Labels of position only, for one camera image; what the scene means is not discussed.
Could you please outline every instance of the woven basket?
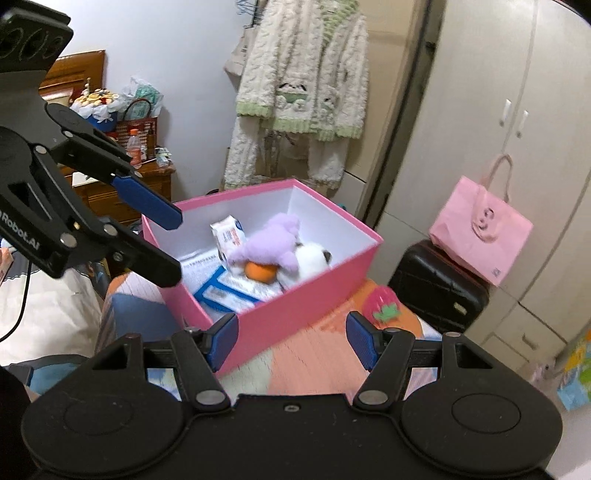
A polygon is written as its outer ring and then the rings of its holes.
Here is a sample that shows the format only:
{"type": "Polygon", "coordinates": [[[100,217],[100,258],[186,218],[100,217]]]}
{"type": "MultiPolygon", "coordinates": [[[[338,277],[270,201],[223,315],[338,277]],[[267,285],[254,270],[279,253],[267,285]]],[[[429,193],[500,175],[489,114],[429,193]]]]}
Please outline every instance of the woven basket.
{"type": "Polygon", "coordinates": [[[123,114],[123,120],[120,120],[117,123],[117,142],[119,145],[125,148],[127,145],[127,140],[129,139],[129,132],[136,128],[138,129],[138,136],[139,140],[142,142],[142,145],[147,146],[148,131],[150,131],[150,127],[152,127],[152,130],[154,130],[155,143],[158,144],[158,117],[150,117],[151,113],[152,103],[148,99],[138,98],[131,102],[123,114]],[[125,118],[129,113],[129,109],[138,102],[147,102],[147,104],[149,104],[150,108],[148,109],[148,116],[138,120],[126,120],[125,118]]]}

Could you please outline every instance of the blue gripper pad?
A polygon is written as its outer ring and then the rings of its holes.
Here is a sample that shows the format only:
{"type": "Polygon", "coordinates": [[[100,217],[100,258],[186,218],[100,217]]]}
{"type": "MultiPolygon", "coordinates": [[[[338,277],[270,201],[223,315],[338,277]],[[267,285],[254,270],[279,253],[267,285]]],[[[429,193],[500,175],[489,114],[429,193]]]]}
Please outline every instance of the blue gripper pad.
{"type": "Polygon", "coordinates": [[[131,177],[115,177],[112,183],[119,198],[165,230],[175,230],[183,223],[183,213],[171,203],[131,177]]]}
{"type": "Polygon", "coordinates": [[[347,315],[345,331],[349,345],[357,354],[357,358],[367,371],[372,371],[378,362],[379,353],[375,349],[373,330],[377,330],[360,313],[351,312],[347,315]]]}
{"type": "Polygon", "coordinates": [[[217,372],[238,340],[238,316],[229,313],[218,320],[207,334],[212,336],[212,344],[209,353],[205,355],[205,360],[212,371],[217,372]]]}

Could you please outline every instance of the white wall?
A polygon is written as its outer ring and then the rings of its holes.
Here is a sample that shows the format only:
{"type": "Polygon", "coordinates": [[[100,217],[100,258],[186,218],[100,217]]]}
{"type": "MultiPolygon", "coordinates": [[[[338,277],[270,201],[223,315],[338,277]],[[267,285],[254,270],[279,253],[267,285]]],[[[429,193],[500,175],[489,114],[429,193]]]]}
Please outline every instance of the white wall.
{"type": "Polygon", "coordinates": [[[65,54],[106,50],[107,88],[138,74],[163,92],[158,142],[177,167],[173,200],[217,188],[236,118],[236,91],[222,67],[250,20],[235,1],[36,1],[72,18],[65,54]]]}
{"type": "Polygon", "coordinates": [[[548,465],[548,471],[560,480],[591,478],[591,405],[565,412],[563,435],[548,465]]]}

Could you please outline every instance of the purple plush toy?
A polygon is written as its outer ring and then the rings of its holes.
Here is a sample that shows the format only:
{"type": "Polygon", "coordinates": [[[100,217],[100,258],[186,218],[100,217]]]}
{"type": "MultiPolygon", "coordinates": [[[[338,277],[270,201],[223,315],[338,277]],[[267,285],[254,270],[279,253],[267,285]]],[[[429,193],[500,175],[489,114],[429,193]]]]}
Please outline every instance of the purple plush toy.
{"type": "Polygon", "coordinates": [[[297,272],[298,262],[295,250],[299,231],[298,217],[278,213],[265,224],[262,230],[228,254],[228,261],[279,265],[289,272],[297,272]]]}

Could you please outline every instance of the colorful box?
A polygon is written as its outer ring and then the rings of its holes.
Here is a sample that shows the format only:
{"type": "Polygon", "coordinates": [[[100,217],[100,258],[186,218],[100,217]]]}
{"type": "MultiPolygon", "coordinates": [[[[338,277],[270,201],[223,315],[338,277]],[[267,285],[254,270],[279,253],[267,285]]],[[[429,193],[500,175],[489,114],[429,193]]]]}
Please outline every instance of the colorful box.
{"type": "MultiPolygon", "coordinates": [[[[210,225],[228,215],[241,222],[248,237],[280,212],[300,218],[301,241],[317,242],[332,254],[329,271],[239,315],[240,335],[223,371],[244,363],[343,303],[365,282],[383,241],[372,229],[297,180],[198,197],[177,206],[183,211],[184,222],[175,231],[166,231],[143,217],[145,239],[174,258],[215,247],[210,225]]],[[[162,288],[161,293],[182,326],[207,329],[213,324],[183,283],[162,288]]]]}
{"type": "Polygon", "coordinates": [[[558,397],[567,410],[591,403],[591,330],[579,342],[564,367],[558,397]]]}

